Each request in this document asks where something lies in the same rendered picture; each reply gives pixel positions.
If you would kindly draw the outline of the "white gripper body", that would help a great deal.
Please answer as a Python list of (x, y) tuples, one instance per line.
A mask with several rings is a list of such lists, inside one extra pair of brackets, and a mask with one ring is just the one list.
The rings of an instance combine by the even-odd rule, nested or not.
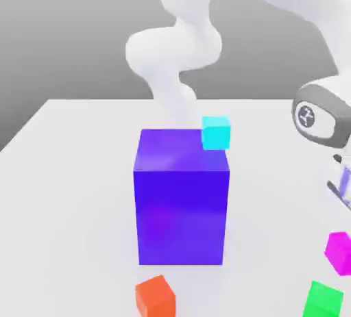
[(328, 181), (332, 193), (351, 211), (351, 169), (342, 166), (338, 182)]

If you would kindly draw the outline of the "small green cube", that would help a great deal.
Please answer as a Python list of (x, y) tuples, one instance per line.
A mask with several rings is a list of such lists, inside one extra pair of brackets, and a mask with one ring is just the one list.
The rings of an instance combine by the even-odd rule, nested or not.
[(302, 317), (339, 317), (343, 292), (312, 281)]

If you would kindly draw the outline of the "small magenta cube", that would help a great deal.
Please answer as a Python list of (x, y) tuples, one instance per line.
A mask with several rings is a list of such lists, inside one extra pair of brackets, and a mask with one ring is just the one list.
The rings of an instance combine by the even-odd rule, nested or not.
[(351, 237), (346, 232), (330, 233), (324, 254), (340, 276), (351, 276)]

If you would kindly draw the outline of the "large purple box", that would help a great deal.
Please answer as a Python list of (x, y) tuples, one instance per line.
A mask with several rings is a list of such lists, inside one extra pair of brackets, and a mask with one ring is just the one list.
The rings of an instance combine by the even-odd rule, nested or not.
[(223, 263), (230, 168), (198, 129), (142, 129), (133, 170), (141, 265)]

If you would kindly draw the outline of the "small orange cube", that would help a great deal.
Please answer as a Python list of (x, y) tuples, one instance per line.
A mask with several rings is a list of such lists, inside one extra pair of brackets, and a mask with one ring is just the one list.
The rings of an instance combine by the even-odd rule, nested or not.
[(176, 296), (163, 275), (137, 284), (135, 297), (141, 317), (176, 317)]

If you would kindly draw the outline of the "small cyan cube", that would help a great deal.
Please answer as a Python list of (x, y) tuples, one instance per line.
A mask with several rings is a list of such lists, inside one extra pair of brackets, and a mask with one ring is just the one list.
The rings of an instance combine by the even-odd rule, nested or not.
[(204, 150), (228, 150), (231, 124), (227, 116), (202, 118), (202, 146)]

